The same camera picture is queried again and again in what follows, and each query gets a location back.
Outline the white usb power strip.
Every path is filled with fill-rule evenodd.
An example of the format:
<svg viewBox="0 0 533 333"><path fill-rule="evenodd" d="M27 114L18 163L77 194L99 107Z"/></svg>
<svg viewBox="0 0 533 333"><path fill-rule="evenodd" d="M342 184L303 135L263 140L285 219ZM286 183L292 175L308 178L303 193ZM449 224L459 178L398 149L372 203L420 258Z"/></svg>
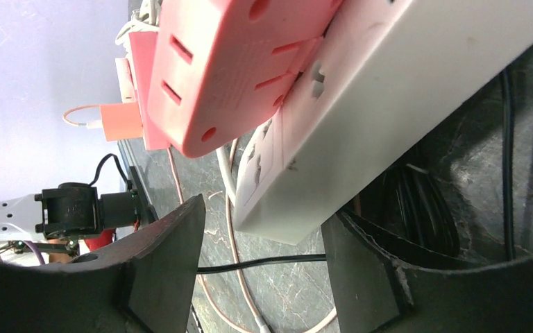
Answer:
<svg viewBox="0 0 533 333"><path fill-rule="evenodd" d="M533 1L345 1L242 155L233 228L295 245L533 45Z"/></svg>

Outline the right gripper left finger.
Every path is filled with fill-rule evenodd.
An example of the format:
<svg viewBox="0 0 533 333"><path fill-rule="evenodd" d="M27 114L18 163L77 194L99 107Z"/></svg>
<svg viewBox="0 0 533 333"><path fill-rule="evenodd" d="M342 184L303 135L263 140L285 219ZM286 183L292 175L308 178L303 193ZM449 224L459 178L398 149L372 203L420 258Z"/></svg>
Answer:
<svg viewBox="0 0 533 333"><path fill-rule="evenodd" d="M0 332L185 332L205 202L68 264L0 263Z"/></svg>

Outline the white charger plug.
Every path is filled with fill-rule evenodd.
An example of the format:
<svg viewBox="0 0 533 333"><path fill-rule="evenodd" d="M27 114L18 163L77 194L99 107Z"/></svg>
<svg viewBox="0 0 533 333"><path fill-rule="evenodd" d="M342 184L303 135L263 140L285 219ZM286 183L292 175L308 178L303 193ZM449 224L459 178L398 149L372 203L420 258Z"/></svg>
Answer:
<svg viewBox="0 0 533 333"><path fill-rule="evenodd" d="M134 102L135 86L131 75L129 61L126 58L115 58L115 66L122 102Z"/></svg>

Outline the pink folding plug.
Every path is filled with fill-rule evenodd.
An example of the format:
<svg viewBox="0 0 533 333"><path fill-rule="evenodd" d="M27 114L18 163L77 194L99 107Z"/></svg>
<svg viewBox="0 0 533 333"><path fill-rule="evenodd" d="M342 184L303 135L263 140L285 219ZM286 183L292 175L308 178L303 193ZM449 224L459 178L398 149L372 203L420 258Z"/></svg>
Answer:
<svg viewBox="0 0 533 333"><path fill-rule="evenodd" d="M201 157L271 118L339 1L164 1L145 146Z"/></svg>

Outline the orange pink usb charger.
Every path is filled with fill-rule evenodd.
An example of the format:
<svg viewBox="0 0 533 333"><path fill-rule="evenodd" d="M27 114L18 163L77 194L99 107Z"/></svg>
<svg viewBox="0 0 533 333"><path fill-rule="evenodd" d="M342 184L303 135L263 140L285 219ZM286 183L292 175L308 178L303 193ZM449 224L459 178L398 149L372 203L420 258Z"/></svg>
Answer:
<svg viewBox="0 0 533 333"><path fill-rule="evenodd" d="M102 104L99 109L107 142L143 136L144 129L138 103Z"/></svg>

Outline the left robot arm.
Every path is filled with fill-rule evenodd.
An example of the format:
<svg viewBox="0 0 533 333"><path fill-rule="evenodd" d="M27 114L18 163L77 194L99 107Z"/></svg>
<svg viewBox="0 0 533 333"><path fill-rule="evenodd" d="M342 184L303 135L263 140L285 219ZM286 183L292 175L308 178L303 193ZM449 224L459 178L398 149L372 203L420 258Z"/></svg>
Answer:
<svg viewBox="0 0 533 333"><path fill-rule="evenodd" d="M99 194L95 184L112 159L126 186ZM137 169L123 170L115 154L105 155L90 183L65 182L38 194L0 201L0 242L85 239L105 230L146 225L158 218Z"/></svg>

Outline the pink square power strip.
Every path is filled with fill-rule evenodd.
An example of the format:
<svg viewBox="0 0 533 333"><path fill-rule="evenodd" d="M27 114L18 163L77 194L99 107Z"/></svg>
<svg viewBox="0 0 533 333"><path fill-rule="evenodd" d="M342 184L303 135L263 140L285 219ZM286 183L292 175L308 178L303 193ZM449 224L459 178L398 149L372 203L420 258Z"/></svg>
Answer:
<svg viewBox="0 0 533 333"><path fill-rule="evenodd" d="M171 146L166 135L151 121L147 109L157 36L155 31L128 34L128 61L143 124L144 147L150 151L165 150Z"/></svg>

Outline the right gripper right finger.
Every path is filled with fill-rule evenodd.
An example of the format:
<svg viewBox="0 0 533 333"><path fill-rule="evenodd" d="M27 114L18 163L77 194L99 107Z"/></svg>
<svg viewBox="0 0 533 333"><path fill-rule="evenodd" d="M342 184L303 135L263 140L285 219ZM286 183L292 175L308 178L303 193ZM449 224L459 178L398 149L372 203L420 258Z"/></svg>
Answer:
<svg viewBox="0 0 533 333"><path fill-rule="evenodd" d="M482 266L350 211L321 232L342 332L533 332L533 256Z"/></svg>

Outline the red cloth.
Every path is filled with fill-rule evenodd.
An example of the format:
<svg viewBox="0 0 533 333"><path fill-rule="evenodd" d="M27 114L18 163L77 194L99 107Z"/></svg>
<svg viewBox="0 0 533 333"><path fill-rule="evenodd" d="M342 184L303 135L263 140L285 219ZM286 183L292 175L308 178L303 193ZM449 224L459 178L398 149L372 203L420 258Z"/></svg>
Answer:
<svg viewBox="0 0 533 333"><path fill-rule="evenodd" d="M104 230L99 236L95 238L85 239L85 245L87 246L90 252L105 247L114 241L115 232L115 229Z"/></svg>

